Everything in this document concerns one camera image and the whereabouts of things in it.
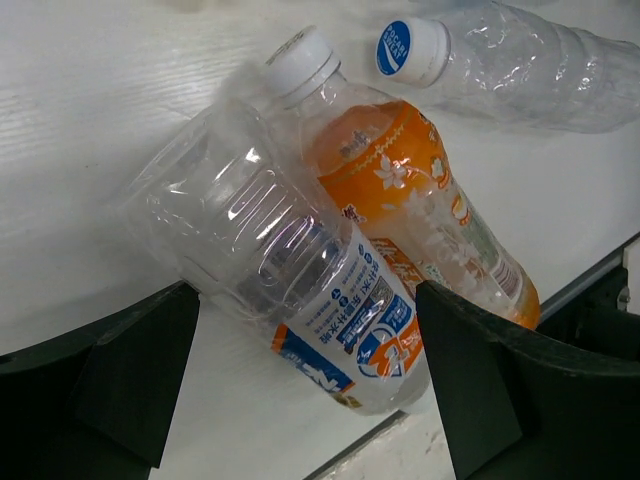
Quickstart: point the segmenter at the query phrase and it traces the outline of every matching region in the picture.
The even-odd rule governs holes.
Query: clear plastic bottle
[[[126,223],[156,258],[337,401],[428,404],[413,298],[254,110],[203,113],[129,190]]]
[[[427,88],[443,110],[534,127],[600,133],[640,116],[640,48],[490,2],[440,21],[391,22],[378,71]]]
[[[267,61],[272,90],[297,111],[305,165],[405,284],[433,278],[533,328],[538,295],[451,174],[435,126],[415,107],[348,83],[308,27]]]

